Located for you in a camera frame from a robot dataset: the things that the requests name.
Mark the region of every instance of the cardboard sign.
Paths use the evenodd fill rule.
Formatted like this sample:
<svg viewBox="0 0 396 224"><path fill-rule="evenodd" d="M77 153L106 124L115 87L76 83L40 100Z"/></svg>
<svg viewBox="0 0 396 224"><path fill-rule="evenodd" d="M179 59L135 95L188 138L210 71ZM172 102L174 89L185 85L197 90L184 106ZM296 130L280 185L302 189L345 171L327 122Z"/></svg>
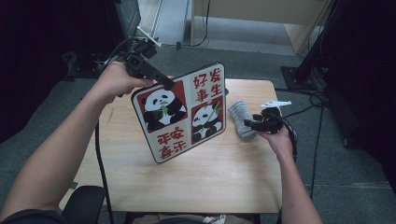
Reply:
<svg viewBox="0 0 396 224"><path fill-rule="evenodd" d="M225 130L223 64L210 64L173 81L170 91L156 84L131 97L156 162L168 161Z"/></svg>

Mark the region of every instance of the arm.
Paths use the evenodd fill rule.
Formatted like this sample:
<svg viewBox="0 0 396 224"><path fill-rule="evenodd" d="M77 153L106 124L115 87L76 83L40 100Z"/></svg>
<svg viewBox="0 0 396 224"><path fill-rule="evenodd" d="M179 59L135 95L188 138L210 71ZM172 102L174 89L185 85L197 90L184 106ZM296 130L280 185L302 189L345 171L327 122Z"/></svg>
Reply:
<svg viewBox="0 0 396 224"><path fill-rule="evenodd" d="M268 140L279 161L282 181L282 223L322 223L294 162L288 130L283 127L279 133L259 133L259 135Z"/></svg>
<svg viewBox="0 0 396 224"><path fill-rule="evenodd" d="M82 162L102 110L117 95L151 80L129 77L123 63L112 63L66 120L23 165L0 220L24 209L56 209Z"/></svg>

